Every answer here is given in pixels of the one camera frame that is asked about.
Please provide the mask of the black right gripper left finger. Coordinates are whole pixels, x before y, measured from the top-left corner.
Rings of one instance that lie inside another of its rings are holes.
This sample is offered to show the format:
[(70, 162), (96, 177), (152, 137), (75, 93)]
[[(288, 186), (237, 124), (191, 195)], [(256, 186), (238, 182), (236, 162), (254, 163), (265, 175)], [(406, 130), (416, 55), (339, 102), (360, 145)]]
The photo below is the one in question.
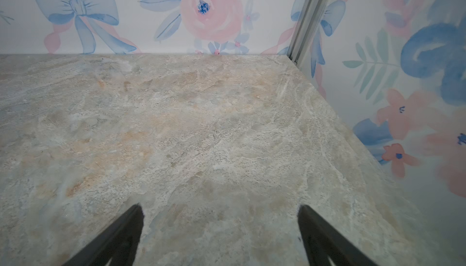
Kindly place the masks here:
[(143, 209), (135, 204), (64, 265), (131, 266), (135, 261), (143, 226)]

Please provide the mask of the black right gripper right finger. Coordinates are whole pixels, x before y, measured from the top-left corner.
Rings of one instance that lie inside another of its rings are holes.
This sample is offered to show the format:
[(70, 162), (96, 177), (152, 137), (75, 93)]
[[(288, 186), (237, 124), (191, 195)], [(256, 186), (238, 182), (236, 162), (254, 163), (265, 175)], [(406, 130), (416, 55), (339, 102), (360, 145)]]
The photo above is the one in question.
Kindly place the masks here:
[(377, 266), (308, 205), (297, 214), (302, 242), (311, 266)]

